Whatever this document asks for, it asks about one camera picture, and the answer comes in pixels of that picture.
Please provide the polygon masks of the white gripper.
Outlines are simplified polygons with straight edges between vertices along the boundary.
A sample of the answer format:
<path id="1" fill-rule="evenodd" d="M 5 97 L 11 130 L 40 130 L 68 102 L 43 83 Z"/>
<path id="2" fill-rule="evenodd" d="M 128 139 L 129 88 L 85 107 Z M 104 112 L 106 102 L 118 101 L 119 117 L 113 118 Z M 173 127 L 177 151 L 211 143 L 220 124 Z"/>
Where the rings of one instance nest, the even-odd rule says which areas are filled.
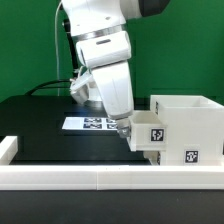
<path id="1" fill-rule="evenodd" d="M 127 61 L 92 70 L 107 115 L 116 121 L 121 138 L 131 133 L 130 116 L 134 110 L 132 85 Z"/>

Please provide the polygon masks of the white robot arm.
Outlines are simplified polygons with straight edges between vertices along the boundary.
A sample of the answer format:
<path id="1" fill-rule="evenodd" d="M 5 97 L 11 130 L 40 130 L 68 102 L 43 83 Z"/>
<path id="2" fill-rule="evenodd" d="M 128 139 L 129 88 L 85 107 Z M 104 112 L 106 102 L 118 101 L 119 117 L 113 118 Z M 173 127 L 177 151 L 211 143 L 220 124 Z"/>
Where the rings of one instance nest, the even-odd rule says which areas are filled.
<path id="1" fill-rule="evenodd" d="M 76 52 L 86 72 L 71 81 L 70 93 L 80 104 L 100 100 L 121 137 L 130 136 L 134 110 L 128 60 L 131 43 L 126 21 L 160 14 L 170 0 L 62 0 L 77 40 Z"/>

